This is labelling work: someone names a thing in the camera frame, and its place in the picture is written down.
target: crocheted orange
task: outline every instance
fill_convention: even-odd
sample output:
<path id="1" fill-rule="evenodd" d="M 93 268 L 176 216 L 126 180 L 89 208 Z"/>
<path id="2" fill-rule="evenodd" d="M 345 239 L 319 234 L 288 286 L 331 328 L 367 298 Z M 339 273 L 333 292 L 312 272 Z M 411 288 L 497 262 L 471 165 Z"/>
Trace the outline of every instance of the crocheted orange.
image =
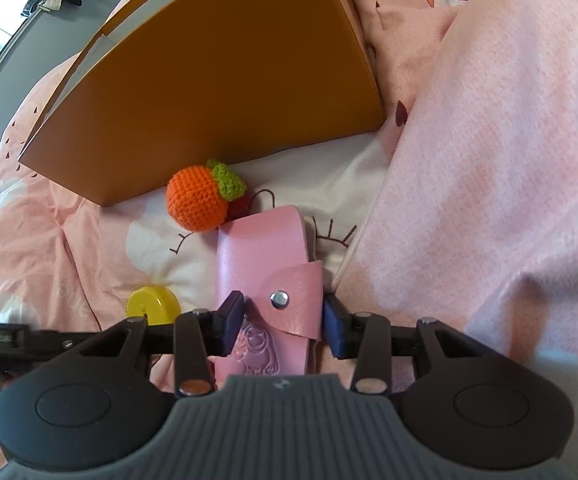
<path id="1" fill-rule="evenodd" d="M 241 198 L 247 187 L 226 164 L 209 161 L 178 171 L 167 184 L 167 211 L 188 231 L 203 232 L 223 224 L 229 202 Z"/>

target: green crocheted leaf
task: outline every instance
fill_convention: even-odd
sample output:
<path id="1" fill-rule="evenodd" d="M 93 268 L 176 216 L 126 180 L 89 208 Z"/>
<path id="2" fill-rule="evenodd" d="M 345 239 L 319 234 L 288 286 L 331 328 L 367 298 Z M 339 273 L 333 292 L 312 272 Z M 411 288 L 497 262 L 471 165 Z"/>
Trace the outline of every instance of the green crocheted leaf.
<path id="1" fill-rule="evenodd" d="M 227 202 L 232 202 L 245 194 L 247 186 L 242 179 L 222 162 L 210 160 L 207 166 L 218 183 L 218 191 Z"/>

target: gray wall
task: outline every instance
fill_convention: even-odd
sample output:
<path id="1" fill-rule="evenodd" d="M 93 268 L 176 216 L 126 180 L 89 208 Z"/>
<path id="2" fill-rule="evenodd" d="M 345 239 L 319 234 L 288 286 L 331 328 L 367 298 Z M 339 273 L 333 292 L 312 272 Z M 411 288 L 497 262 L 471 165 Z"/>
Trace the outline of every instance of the gray wall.
<path id="1" fill-rule="evenodd" d="M 0 65 L 0 138 L 35 83 L 81 50 L 119 1 L 82 0 L 34 18 Z"/>

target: fleece blanket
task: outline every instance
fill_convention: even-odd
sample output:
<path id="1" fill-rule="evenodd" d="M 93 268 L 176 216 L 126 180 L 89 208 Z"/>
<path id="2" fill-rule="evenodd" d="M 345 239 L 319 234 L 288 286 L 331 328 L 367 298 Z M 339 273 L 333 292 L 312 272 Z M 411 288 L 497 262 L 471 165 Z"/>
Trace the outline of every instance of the fleece blanket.
<path id="1" fill-rule="evenodd" d="M 578 478 L 578 0 L 355 3 L 387 121 L 239 165 L 252 211 L 299 208 L 350 310 L 437 317 L 559 384 L 576 408 L 563 462 Z M 215 235 L 182 231 L 162 190 L 102 210 L 15 161 L 70 63 L 0 145 L 0 322 L 104 329 L 146 283 L 185 310 L 213 304 Z M 320 369 L 347 382 L 353 364 L 321 352 Z M 163 388 L 168 368 L 152 377 Z M 394 377 L 402 388 L 411 372 L 394 360 Z"/>

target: ribbed gray surface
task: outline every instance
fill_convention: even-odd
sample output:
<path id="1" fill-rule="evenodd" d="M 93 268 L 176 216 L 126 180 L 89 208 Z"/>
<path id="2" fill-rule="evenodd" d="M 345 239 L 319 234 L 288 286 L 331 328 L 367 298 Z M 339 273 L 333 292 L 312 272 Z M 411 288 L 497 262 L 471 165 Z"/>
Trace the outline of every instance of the ribbed gray surface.
<path id="1" fill-rule="evenodd" d="M 515 472 L 455 465 L 419 444 L 387 399 L 337 376 L 229 378 L 219 393 L 176 403 L 130 457 L 83 473 L 10 463 L 0 480 L 572 480 L 555 460 Z"/>

